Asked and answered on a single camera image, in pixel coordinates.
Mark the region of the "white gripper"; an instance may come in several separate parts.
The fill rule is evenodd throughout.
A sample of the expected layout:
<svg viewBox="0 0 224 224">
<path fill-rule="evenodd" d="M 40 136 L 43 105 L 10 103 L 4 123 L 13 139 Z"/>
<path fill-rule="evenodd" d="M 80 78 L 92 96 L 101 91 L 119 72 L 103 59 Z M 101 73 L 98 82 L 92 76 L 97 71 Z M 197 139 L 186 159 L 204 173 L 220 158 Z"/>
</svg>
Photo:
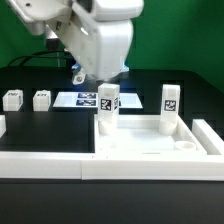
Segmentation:
<svg viewBox="0 0 224 224">
<path fill-rule="evenodd" d="M 88 75 L 106 80 L 123 70 L 133 36 L 129 18 L 115 15 L 97 20 L 81 11 L 74 12 L 66 22 L 54 18 L 47 24 Z M 85 72 L 73 74 L 72 83 L 82 84 Z"/>
</svg>

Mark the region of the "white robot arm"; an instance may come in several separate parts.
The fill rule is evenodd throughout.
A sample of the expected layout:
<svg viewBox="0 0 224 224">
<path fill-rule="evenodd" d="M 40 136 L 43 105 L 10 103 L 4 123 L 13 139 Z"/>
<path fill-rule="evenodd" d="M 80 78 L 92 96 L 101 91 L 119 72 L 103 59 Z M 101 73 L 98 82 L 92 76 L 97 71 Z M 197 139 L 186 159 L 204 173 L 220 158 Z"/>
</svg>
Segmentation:
<svg viewBox="0 0 224 224">
<path fill-rule="evenodd" d="M 76 60 L 75 85 L 87 76 L 107 81 L 127 72 L 132 20 L 144 0 L 6 0 L 30 33 L 56 35 Z"/>
</svg>

